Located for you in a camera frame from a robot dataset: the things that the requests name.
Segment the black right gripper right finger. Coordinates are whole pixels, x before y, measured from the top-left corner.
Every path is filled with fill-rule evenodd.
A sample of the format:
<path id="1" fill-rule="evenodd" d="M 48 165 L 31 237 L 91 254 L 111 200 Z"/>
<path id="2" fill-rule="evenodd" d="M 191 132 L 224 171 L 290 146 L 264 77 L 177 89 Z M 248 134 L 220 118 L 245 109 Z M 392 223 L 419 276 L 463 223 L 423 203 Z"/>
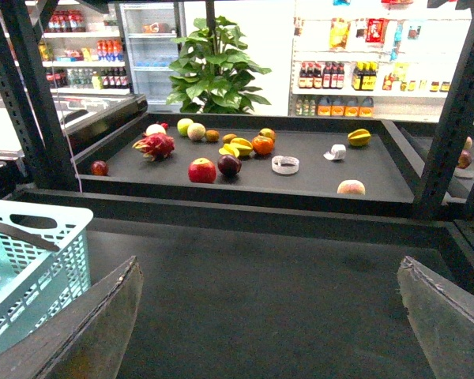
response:
<path id="1" fill-rule="evenodd" d="M 414 258 L 397 280 L 408 320 L 437 378 L 474 378 L 474 295 Z"/>

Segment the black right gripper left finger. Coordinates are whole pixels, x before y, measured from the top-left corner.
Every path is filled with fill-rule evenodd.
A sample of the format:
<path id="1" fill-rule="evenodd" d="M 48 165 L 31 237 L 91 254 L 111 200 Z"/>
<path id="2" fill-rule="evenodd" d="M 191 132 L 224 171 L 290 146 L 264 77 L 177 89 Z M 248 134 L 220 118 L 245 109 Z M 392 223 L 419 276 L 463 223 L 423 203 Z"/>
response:
<path id="1" fill-rule="evenodd" d="M 130 257 L 0 354 L 0 378 L 115 378 L 137 319 L 143 273 Z"/>

